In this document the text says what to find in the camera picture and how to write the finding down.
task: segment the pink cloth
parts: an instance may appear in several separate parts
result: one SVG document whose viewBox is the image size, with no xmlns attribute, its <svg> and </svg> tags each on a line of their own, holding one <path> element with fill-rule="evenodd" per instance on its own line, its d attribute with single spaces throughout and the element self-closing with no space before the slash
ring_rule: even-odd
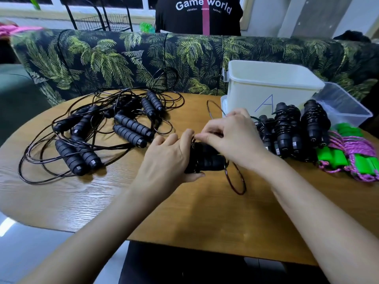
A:
<svg viewBox="0 0 379 284">
<path fill-rule="evenodd" d="M 42 27 L 17 27 L 15 25 L 1 25 L 0 37 L 7 37 L 16 33 L 29 31 L 29 30 L 41 30 Z"/>
</svg>

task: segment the pink stripe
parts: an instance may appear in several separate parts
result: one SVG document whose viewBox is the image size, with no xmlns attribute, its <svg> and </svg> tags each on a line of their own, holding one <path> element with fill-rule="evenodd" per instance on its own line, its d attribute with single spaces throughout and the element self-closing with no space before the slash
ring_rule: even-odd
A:
<svg viewBox="0 0 379 284">
<path fill-rule="evenodd" d="M 203 12 L 203 35 L 210 35 L 209 26 L 209 5 L 208 0 L 203 0 L 202 12 Z"/>
</svg>

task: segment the hand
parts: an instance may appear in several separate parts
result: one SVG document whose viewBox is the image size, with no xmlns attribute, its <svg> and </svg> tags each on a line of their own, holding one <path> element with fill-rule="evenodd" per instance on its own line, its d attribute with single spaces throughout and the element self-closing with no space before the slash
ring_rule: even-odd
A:
<svg viewBox="0 0 379 284">
<path fill-rule="evenodd" d="M 158 135 L 145 153 L 145 158 L 133 186 L 162 202 L 183 182 L 192 182 L 204 173 L 185 174 L 190 160 L 191 139 L 194 131 L 187 129 L 182 138 L 171 134 L 166 140 Z"/>
<path fill-rule="evenodd" d="M 269 155 L 246 109 L 235 109 L 225 118 L 210 120 L 195 138 L 248 169 L 254 169 L 255 162 Z"/>
</svg>

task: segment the pink rope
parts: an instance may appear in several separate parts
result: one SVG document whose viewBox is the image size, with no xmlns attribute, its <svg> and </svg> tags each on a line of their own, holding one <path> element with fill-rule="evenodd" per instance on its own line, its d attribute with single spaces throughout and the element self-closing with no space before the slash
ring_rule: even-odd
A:
<svg viewBox="0 0 379 284">
<path fill-rule="evenodd" d="M 350 172 L 353 178 L 359 181 L 371 182 L 379 180 L 379 172 L 377 170 L 375 170 L 375 176 L 362 174 L 357 170 L 355 164 L 356 160 L 354 154 L 356 153 L 364 156 L 376 157 L 375 149 L 367 139 L 357 136 L 342 137 L 335 131 L 330 131 L 329 133 L 331 134 L 329 147 L 342 150 L 350 162 L 350 166 L 345 166 L 343 168 L 345 171 Z M 342 170 L 341 168 L 338 168 L 336 170 L 327 171 L 327 166 L 329 166 L 329 162 L 320 161 L 319 167 L 325 172 L 336 173 Z"/>
</svg>

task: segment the palm leaf pattern sofa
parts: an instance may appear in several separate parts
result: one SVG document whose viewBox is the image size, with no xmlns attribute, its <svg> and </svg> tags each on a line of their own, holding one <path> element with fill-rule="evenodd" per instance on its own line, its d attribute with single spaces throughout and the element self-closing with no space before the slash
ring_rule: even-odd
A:
<svg viewBox="0 0 379 284">
<path fill-rule="evenodd" d="M 179 74 L 179 92 L 224 95 L 221 70 L 230 60 L 298 64 L 323 81 L 336 82 L 357 100 L 370 92 L 379 76 L 376 44 L 348 41 L 103 31 L 27 31 L 13 36 L 12 47 L 51 105 L 101 88 L 172 82 L 165 66 Z"/>
</svg>

